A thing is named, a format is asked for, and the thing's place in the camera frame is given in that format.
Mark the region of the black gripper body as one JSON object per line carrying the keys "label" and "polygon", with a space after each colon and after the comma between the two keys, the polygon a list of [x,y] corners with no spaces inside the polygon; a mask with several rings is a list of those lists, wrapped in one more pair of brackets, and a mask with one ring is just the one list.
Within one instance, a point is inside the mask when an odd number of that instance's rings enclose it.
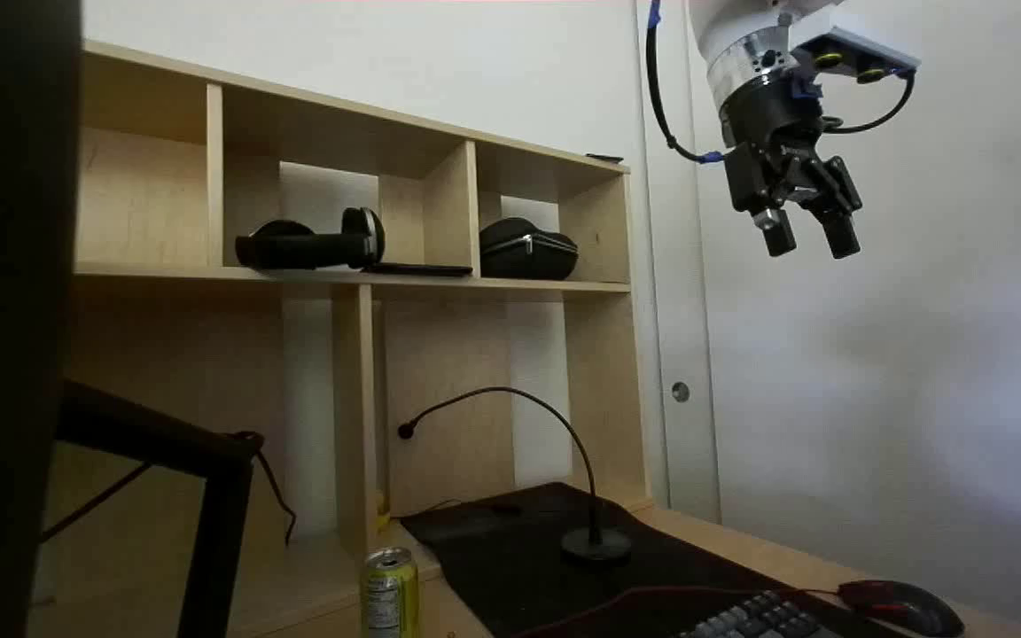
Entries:
{"label": "black gripper body", "polygon": [[811,212],[850,218],[861,198],[840,157],[821,161],[820,89],[794,70],[746,83],[724,108],[727,184],[741,212],[781,208],[798,203]]}

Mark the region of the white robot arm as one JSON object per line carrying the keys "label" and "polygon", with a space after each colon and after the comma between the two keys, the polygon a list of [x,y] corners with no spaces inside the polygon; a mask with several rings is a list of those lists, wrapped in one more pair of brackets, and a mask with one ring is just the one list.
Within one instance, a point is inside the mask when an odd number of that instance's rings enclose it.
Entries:
{"label": "white robot arm", "polygon": [[837,259],[858,253],[850,218],[861,198],[840,157],[821,161],[820,69],[800,44],[821,32],[840,0],[693,4],[698,54],[720,112],[731,206],[763,230],[769,256],[798,247],[786,203],[808,208]]}

